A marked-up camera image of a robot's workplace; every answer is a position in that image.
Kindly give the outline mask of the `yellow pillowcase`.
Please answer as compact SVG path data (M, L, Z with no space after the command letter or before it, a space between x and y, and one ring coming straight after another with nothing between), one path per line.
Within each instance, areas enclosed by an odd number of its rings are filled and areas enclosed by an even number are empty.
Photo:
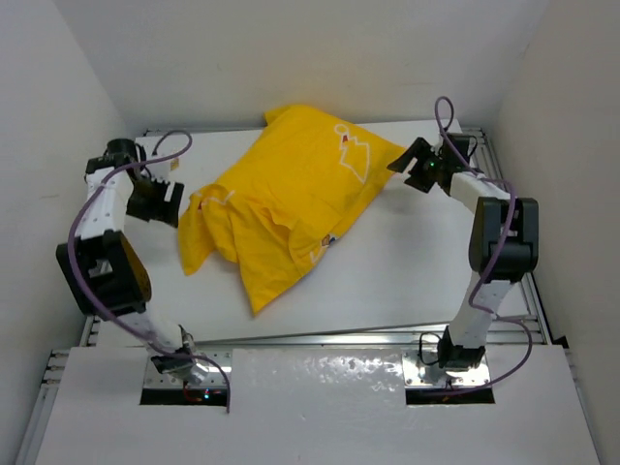
M254 313L319 263L392 176L405 149L319 109L264 115L250 149L193 193L179 220L185 274L212 252L238 265Z

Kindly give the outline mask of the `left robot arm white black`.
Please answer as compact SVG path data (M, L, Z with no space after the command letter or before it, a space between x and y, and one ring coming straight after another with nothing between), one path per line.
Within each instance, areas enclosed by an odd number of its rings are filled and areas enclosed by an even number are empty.
M124 329L159 373L187 381L196 366L192 336L150 309L148 273L124 233L128 217L178 225L184 186L153 174L147 166L154 159L131 139L113 139L89 160L87 201L55 255L84 315Z

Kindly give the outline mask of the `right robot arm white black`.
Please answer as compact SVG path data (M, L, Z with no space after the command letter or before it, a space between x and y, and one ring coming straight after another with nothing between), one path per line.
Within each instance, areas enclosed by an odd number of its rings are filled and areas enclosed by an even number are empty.
M538 202L473 168L471 158L459 152L468 147L463 135L449 134L435 146L417 138L387 166L407 173L405 183L423 193L440 187L474 214L468 249L471 283L437 347L437 365L448 370L480 364L500 304L539 260Z

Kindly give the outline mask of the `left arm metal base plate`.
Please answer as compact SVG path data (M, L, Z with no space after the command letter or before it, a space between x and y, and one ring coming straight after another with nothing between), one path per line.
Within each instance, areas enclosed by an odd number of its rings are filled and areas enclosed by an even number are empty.
M225 407L229 389L220 370L199 360L188 376L160 373L152 361L144 371L140 404L147 406Z

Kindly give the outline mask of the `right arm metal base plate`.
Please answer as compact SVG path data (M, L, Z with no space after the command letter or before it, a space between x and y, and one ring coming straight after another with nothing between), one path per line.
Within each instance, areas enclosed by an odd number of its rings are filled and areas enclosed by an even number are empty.
M435 348L423 344L421 350L405 351L401 363L408 406L495 403L485 358L477 367L440 368Z

